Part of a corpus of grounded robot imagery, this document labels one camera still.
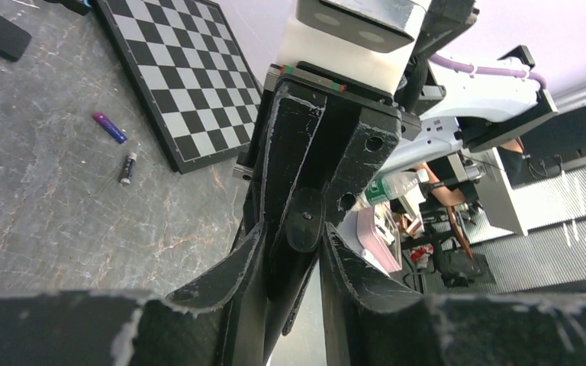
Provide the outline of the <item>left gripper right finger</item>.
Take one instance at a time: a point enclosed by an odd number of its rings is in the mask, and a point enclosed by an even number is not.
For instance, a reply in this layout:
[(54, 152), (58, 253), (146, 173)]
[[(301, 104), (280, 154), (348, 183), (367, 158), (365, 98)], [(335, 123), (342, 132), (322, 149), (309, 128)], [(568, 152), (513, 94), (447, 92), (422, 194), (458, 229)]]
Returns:
[(327, 224), (320, 282), (329, 365), (586, 365), (586, 296), (424, 295)]

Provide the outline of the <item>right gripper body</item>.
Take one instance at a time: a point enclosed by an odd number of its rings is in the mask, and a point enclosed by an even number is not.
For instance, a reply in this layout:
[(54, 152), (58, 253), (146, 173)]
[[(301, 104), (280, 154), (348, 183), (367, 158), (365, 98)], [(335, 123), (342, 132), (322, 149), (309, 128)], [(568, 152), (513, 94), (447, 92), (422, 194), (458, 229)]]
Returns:
[(413, 140), (421, 131), (420, 118), (398, 103), (401, 100), (401, 95), (398, 91), (393, 93), (382, 91), (379, 88), (307, 62), (299, 62), (294, 66), (272, 64), (269, 67), (266, 81), (262, 88), (258, 114), (254, 118), (255, 127), (252, 132), (250, 146), (247, 151), (238, 155), (237, 162), (233, 168), (233, 177), (235, 178), (244, 181), (249, 181), (252, 178), (268, 120), (275, 113), (275, 109), (272, 106), (272, 96), (279, 79), (283, 75), (293, 75), (315, 88), (330, 88), (344, 97), (350, 105), (356, 103), (370, 105), (376, 102), (398, 109), (401, 120), (401, 134), (404, 138)]

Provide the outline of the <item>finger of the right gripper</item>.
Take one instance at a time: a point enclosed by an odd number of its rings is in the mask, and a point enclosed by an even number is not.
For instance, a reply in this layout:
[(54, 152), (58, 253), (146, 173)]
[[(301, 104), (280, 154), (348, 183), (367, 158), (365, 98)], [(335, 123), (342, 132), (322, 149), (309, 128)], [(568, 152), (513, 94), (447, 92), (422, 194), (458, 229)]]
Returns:
[(327, 121), (327, 89), (279, 80), (262, 103), (250, 144), (253, 174), (243, 205), (242, 242), (278, 252), (313, 252), (326, 217), (311, 152)]
[(348, 129), (346, 145), (339, 149), (337, 166), (324, 193), (326, 221), (338, 226), (352, 209), (401, 138), (401, 120), (391, 114), (363, 108)]

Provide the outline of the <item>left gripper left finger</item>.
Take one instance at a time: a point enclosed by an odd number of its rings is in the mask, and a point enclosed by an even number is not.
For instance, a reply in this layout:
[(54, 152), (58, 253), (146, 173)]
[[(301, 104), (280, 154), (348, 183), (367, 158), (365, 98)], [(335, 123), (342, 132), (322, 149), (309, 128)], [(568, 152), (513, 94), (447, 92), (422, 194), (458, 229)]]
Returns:
[(267, 232), (162, 297), (145, 290), (0, 292), (0, 365), (261, 365)]

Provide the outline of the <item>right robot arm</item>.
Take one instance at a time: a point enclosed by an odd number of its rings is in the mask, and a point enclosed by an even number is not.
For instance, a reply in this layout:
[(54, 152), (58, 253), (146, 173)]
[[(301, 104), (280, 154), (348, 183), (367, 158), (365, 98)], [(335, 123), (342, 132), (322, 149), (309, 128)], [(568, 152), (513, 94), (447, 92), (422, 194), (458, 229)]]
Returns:
[(243, 230), (338, 225), (374, 178), (459, 151), (488, 170), (493, 225), (526, 234), (496, 148), (557, 114), (519, 46), (489, 62), (442, 57), (472, 1), (296, 1), (264, 83), (249, 150)]

